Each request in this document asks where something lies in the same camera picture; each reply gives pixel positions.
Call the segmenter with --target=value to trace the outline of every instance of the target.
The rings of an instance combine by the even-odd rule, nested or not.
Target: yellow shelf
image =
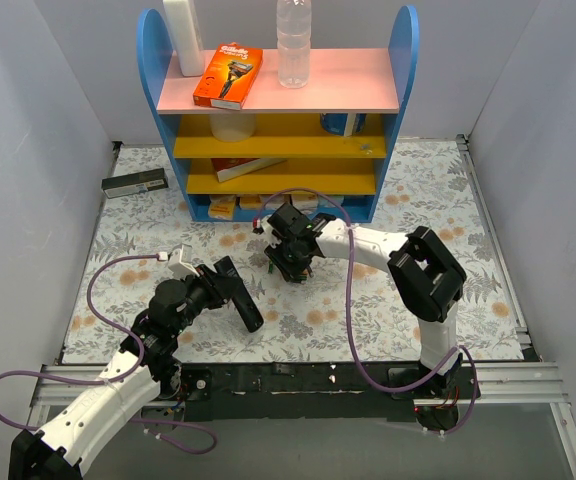
[[[351,137],[326,132],[319,114],[259,114],[255,134],[241,142],[226,143],[210,132],[208,115],[183,115],[175,158],[384,158],[381,116],[369,114],[364,130]]]
[[[219,183],[210,160],[193,159],[188,193],[275,193],[307,187],[335,195],[374,195],[373,162],[363,158],[289,158],[285,162]]]

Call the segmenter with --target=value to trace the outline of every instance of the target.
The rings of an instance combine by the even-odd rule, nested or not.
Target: plastic water bottle
[[[310,75],[310,0],[277,0],[279,83],[301,88]]]

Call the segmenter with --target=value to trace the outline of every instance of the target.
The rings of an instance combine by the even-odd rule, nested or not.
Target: gray wall
[[[106,133],[161,143],[143,98],[135,27],[157,0],[35,0]],[[316,48],[386,46],[402,0],[313,0]],[[402,134],[469,133],[539,0],[418,0],[421,53]],[[197,0],[204,43],[274,48],[274,0]]]
[[[111,145],[31,0],[0,0],[0,372],[59,353]],[[34,381],[0,386],[24,422]],[[0,424],[0,479],[17,432]]]
[[[576,2],[542,0],[472,136],[504,255],[576,421]]]

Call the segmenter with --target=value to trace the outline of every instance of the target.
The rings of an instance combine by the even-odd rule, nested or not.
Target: floral mat
[[[265,245],[248,224],[195,223],[183,202],[163,148],[122,148],[116,175],[166,169],[170,188],[105,202],[70,326],[62,362],[106,363],[124,334],[97,320],[86,306],[85,287],[105,262],[155,253],[185,243],[193,262],[230,255],[262,312],[265,324],[250,334],[234,307],[206,311],[179,335],[183,362],[348,361],[344,327],[346,261],[315,259],[314,278],[303,285],[268,273]],[[500,283],[455,142],[397,144],[372,228],[411,232],[430,226],[468,273],[457,335],[477,359],[521,359],[515,318]],[[110,318],[130,326],[146,308],[155,285],[170,278],[154,260],[122,263],[98,280],[93,299]],[[416,360],[419,328],[385,273],[356,265],[353,325],[364,360]]]

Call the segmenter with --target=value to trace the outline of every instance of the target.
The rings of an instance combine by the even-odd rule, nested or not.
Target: blue shelf frame
[[[399,10],[388,43],[390,65],[399,100],[399,113],[382,115],[384,135],[388,148],[386,158],[374,159],[376,194],[358,197],[351,196],[344,200],[343,206],[350,214],[353,222],[369,223],[375,214],[379,195],[381,194],[390,164],[390,158],[395,149],[397,136],[399,135],[415,81],[418,51],[419,21],[417,10],[412,5],[407,5]],[[177,177],[184,200],[188,204],[192,219],[202,222],[221,221],[208,216],[207,195],[190,195],[186,192],[190,160],[175,158],[173,154],[181,115],[160,115],[157,113],[157,104],[159,103],[172,53],[172,43],[161,14],[155,9],[144,10],[137,22],[137,66],[150,112],[155,119],[159,135],[166,148],[166,153]],[[340,214],[336,208],[321,208],[317,212],[332,213],[337,216]],[[242,210],[237,207],[233,221],[251,221],[254,215],[255,212],[253,210]]]

